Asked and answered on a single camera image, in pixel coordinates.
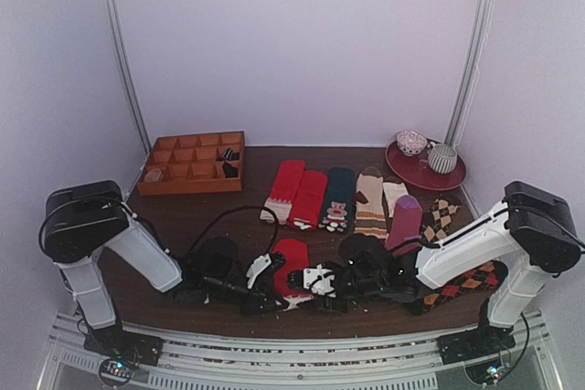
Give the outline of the red sock with white cuff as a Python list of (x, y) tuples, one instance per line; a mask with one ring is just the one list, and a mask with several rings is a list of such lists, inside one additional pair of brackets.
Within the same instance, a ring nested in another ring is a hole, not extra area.
[(274, 252), (282, 253), (286, 258), (285, 265), (274, 273), (274, 288), (282, 296), (296, 294), (311, 294), (298, 290), (291, 290), (287, 286), (287, 276), (291, 271), (307, 269), (309, 267), (308, 247), (302, 241), (292, 238), (280, 240), (273, 248)]

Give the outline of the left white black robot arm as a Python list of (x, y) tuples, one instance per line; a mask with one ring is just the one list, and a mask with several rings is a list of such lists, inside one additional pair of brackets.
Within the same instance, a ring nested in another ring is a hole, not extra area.
[(199, 304), (216, 296), (233, 300), (244, 315), (291, 310), (312, 299), (308, 292), (283, 293), (263, 277), (290, 258), (269, 247), (248, 268), (228, 237), (199, 236), (176, 256), (158, 239), (152, 223), (122, 199), (112, 180), (59, 189), (48, 196), (38, 231), (42, 253), (58, 267), (97, 344), (112, 357), (131, 350), (118, 311), (105, 286), (97, 253), (107, 248), (141, 274), (157, 291), (180, 303)]

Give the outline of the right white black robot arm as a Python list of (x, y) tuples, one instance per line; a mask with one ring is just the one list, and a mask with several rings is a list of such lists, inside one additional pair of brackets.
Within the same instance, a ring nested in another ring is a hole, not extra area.
[(312, 294), (325, 309), (377, 296), (406, 304), (415, 314), (442, 297), (487, 284), (495, 292), (468, 344), (474, 353), (488, 354), (548, 280), (580, 261), (584, 243), (565, 199), (521, 181), (508, 184), (504, 198), (472, 224), (440, 237), (438, 225), (448, 215), (447, 207), (437, 208), (429, 230), (394, 247), (354, 234), (340, 246), (342, 265), (294, 270), (287, 284)]

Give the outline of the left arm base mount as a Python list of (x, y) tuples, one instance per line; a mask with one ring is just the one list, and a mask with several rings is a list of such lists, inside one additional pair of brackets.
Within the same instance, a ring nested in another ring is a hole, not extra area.
[(140, 372), (141, 365), (157, 366), (163, 349), (160, 337), (128, 332), (122, 326), (88, 327), (82, 333), (83, 347), (104, 356), (97, 375), (111, 389), (128, 385)]

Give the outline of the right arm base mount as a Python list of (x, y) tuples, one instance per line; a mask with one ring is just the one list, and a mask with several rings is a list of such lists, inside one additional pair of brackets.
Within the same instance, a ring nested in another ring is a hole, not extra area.
[(506, 372), (505, 353), (516, 346), (512, 328), (489, 325), (443, 335), (437, 339), (442, 363), (464, 363), (464, 372), (476, 385), (496, 385)]

